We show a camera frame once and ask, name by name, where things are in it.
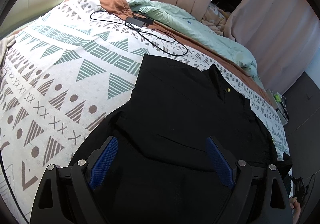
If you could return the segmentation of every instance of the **mint green blanket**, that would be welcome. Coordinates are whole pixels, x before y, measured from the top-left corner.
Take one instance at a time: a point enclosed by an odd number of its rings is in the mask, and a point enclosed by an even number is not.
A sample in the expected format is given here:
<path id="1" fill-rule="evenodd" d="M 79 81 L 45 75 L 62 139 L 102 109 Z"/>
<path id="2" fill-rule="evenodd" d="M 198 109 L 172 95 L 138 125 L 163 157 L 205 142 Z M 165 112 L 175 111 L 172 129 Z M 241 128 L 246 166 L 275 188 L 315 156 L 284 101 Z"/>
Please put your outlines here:
<path id="1" fill-rule="evenodd" d="M 242 67 L 250 76 L 258 75 L 257 62 L 247 48 L 229 38 L 216 35 L 185 10 L 156 1 L 150 1 L 149 5 L 141 3 L 141 5 L 131 6 L 131 9 L 146 13 L 150 18 L 202 43 Z"/>

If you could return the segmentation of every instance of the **bed sheet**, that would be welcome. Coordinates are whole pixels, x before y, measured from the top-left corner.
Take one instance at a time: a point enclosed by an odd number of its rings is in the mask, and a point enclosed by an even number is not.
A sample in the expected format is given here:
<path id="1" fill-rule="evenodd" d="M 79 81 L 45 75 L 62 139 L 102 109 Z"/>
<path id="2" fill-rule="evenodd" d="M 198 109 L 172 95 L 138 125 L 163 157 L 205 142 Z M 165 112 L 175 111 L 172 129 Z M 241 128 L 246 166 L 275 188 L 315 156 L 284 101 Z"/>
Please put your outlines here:
<path id="1" fill-rule="evenodd" d="M 185 56 L 174 57 L 125 25 L 90 21 L 90 14 L 98 10 L 99 0 L 64 2 L 17 34 L 7 54 L 7 74 L 0 86 L 0 147 L 9 182 L 28 219 L 46 166 L 67 166 L 90 132 L 130 99 L 145 53 L 177 59 L 199 70 L 215 64 L 250 99 L 251 109 L 272 135 L 278 159 L 289 153 L 274 109 L 218 62 L 190 47 Z M 94 17 L 120 22 L 106 12 Z M 186 51 L 176 42 L 148 38 L 168 52 Z M 0 194 L 23 223 L 2 173 Z"/>

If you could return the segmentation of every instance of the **blue gripper pad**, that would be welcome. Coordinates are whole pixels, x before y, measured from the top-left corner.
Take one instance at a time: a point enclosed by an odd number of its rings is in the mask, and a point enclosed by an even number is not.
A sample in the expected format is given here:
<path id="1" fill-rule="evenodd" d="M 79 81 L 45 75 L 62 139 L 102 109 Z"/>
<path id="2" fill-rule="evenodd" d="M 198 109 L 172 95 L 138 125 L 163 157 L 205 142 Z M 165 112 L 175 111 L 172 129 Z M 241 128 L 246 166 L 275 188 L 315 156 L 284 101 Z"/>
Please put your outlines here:
<path id="1" fill-rule="evenodd" d="M 91 178 L 89 187 L 94 190 L 97 186 L 100 186 L 106 176 L 109 167 L 118 152 L 118 139 L 113 137 L 107 147 L 101 153 L 99 159 L 91 170 Z"/>
<path id="2" fill-rule="evenodd" d="M 232 179 L 232 169 L 210 137 L 206 140 L 206 150 L 209 155 L 210 162 L 218 174 L 221 183 L 232 190 L 236 185 Z"/>

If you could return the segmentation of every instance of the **gray wall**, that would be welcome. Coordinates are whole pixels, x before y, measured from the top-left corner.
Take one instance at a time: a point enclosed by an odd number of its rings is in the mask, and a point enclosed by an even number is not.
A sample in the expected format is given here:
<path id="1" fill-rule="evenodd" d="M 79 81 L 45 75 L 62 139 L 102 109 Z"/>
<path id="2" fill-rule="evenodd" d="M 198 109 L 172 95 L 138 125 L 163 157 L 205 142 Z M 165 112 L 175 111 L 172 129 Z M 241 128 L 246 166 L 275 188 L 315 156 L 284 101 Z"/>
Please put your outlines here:
<path id="1" fill-rule="evenodd" d="M 287 98 L 289 113 L 289 121 L 284 129 L 293 159 L 293 175 L 296 178 L 302 176 L 307 185 L 310 180 L 308 177 L 320 170 L 320 89 L 303 73 L 284 96 Z M 317 173 L 313 192 L 300 223 L 304 223 L 319 198 L 320 173 Z"/>

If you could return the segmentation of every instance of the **brown blanket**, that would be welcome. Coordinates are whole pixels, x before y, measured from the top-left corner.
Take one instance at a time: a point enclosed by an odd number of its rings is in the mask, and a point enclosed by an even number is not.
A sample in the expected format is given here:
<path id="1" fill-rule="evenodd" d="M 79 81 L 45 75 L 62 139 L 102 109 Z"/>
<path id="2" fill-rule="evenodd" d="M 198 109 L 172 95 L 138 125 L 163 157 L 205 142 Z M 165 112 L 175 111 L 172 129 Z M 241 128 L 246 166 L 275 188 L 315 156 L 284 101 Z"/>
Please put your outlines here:
<path id="1" fill-rule="evenodd" d="M 121 19 L 125 20 L 128 16 L 132 17 L 132 11 L 129 7 L 129 4 L 126 0 L 100 0 L 101 6 L 103 9 L 105 9 L 108 13 L 114 14 Z M 257 92 L 262 98 L 265 99 L 270 105 L 272 105 L 272 102 L 267 95 L 267 93 L 260 88 L 252 79 L 252 77 L 248 76 L 246 72 L 233 63 L 232 61 L 222 57 L 218 53 L 213 53 L 211 49 L 207 48 L 206 46 L 202 45 L 201 43 L 193 40 L 192 38 L 183 35 L 182 33 L 179 33 L 172 28 L 167 27 L 166 25 L 163 25 L 157 21 L 154 22 L 153 25 L 150 25 L 148 28 L 150 29 L 159 29 L 161 31 L 170 33 L 175 36 L 177 41 L 183 43 L 186 46 L 190 46 L 203 54 L 213 58 L 217 62 L 219 62 L 223 67 L 225 67 L 228 71 L 233 73 L 235 76 L 237 76 L 239 79 L 241 79 L 250 89 Z"/>

